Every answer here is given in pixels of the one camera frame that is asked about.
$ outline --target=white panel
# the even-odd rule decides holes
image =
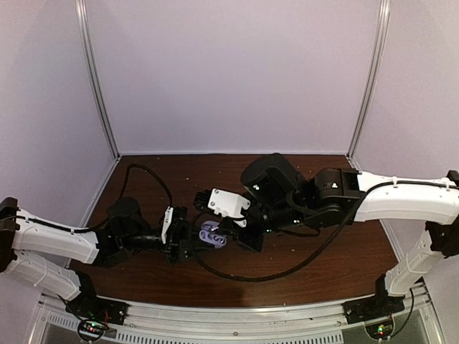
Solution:
[[[356,159],[378,174],[446,176],[459,169],[459,3],[393,1],[387,45]],[[423,223],[390,221],[406,253]],[[426,276],[449,344],[457,343],[459,258]]]
[[[0,200],[69,225],[112,164],[77,28],[73,0],[0,1]],[[0,343],[24,342],[38,297],[0,275]]]
[[[345,153],[379,1],[88,0],[122,153]]]

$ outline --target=purple object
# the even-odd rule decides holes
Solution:
[[[218,222],[205,221],[201,225],[201,231],[199,232],[199,238],[208,244],[214,245],[216,249],[219,249],[227,244],[227,238],[225,235],[218,235],[214,232],[218,229]]]

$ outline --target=ventilation grille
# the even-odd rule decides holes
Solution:
[[[67,328],[68,330],[76,331],[78,320],[71,315],[61,315],[51,312],[48,317],[48,323],[59,326],[60,328]],[[343,335],[341,331],[333,331],[320,335],[305,335],[302,337],[293,338],[290,340],[244,340],[241,336],[231,340],[184,340],[161,338],[157,335],[149,335],[145,333],[137,333],[134,329],[116,327],[117,333],[115,338],[104,339],[122,344],[215,344],[215,343],[244,343],[244,344],[344,344]]]

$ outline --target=brown wooden surface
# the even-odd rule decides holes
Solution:
[[[192,206],[197,191],[220,188],[243,192],[239,182],[243,169],[256,156],[126,156],[121,159],[95,208],[91,224],[105,218],[105,210],[116,200],[126,166],[137,162],[150,166],[169,185],[174,204]],[[288,156],[306,178],[324,167],[349,167],[343,156]],[[143,216],[156,224],[167,206],[161,187],[147,173],[131,171],[126,196],[138,199]],[[263,253],[244,252],[229,243],[206,252],[202,258],[230,274],[262,276],[283,271],[304,260],[333,229],[319,238],[295,238],[268,234]],[[246,283],[221,279],[193,261],[167,265],[165,257],[142,252],[111,269],[79,262],[72,268],[90,274],[98,294],[125,300],[164,305],[248,307],[297,305],[371,294],[374,281],[396,263],[395,256],[378,221],[345,228],[326,251],[308,267],[271,282]]]

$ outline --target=metal frame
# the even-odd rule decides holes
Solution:
[[[431,344],[443,344],[443,335],[430,296],[423,283],[413,287],[415,310],[420,310],[422,322]],[[315,338],[340,338],[342,330],[362,326],[347,325],[341,306],[346,300],[320,302],[285,307],[199,308],[174,307],[141,302],[128,302],[124,326],[111,325],[116,330],[111,338],[116,343],[315,343]],[[407,295],[405,311],[412,299]],[[65,312],[56,297],[42,295],[39,312],[30,332],[30,344],[42,342],[47,324],[75,330],[77,321]]]
[[[93,89],[95,104],[98,109],[98,114],[102,123],[105,138],[107,139],[110,153],[113,159],[117,159],[120,156],[120,153],[118,152],[113,130],[108,119],[107,109],[105,107],[105,102],[103,100],[102,90],[100,87],[100,80],[95,66],[93,44],[91,42],[89,24],[87,21],[86,1],[76,0],[76,7],[78,24],[80,25],[81,38],[83,43],[83,50],[85,52],[87,71],[90,77],[91,88]]]
[[[376,78],[377,78],[377,74],[378,74],[379,67],[381,64],[381,59],[382,59],[382,55],[384,52],[386,38],[387,38],[387,31],[389,28],[389,17],[390,17],[390,0],[381,0],[381,4],[379,7],[379,16],[378,16],[376,36],[374,38],[372,62],[370,64],[369,74],[366,80],[364,96],[361,101],[359,117],[357,119],[356,128],[354,130],[351,145],[349,146],[349,151],[347,153],[347,156],[351,160],[354,158],[354,154],[359,144],[360,137],[364,129],[365,120],[368,115],[370,104],[372,101],[374,88],[376,86]]]

